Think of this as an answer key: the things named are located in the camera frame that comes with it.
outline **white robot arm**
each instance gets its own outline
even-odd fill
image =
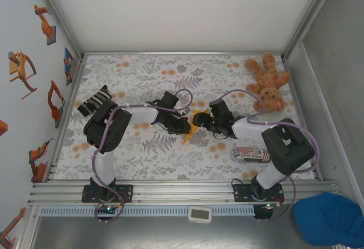
[[[93,157],[93,172],[90,185],[84,189],[84,195],[98,202],[105,202],[112,198],[110,188],[115,187],[114,151],[120,144],[127,126],[137,123],[159,123],[170,134],[189,134],[191,126],[187,118],[174,109],[179,99],[165,92],[162,99],[148,102],[145,105],[125,105],[123,109],[117,104],[106,100],[90,118],[84,127],[87,142],[95,147]],[[102,144],[107,123],[109,127]]]
[[[258,200],[267,198],[271,188],[313,158],[315,152],[300,130],[287,125],[248,123],[244,117],[233,117],[226,103],[218,99],[209,104],[212,116],[198,113],[192,123],[198,127],[234,139],[264,142],[272,163],[251,181],[253,195]],[[285,118],[281,122],[294,122]]]

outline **small white device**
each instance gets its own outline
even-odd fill
[[[188,208],[188,220],[197,223],[211,223],[212,209],[203,206],[190,206]]]

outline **digital display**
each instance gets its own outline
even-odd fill
[[[205,210],[192,209],[191,217],[198,218],[198,219],[209,219],[209,212],[205,211]]]

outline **snack package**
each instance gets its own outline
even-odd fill
[[[244,163],[269,163],[271,161],[267,150],[253,147],[233,148],[233,160]]]

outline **teddy bear leg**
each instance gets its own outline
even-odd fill
[[[289,83],[290,79],[291,79],[291,75],[289,73],[287,73],[287,72],[281,73],[275,82],[275,87],[277,89],[281,88],[283,85]]]
[[[248,84],[246,90],[248,90],[250,93],[260,94],[262,88],[259,84]]]
[[[277,72],[275,68],[275,58],[272,53],[265,53],[263,55],[263,65],[267,72]]]
[[[248,59],[245,61],[245,67],[248,69],[254,77],[258,80],[260,76],[263,75],[263,69],[260,67],[256,60]]]

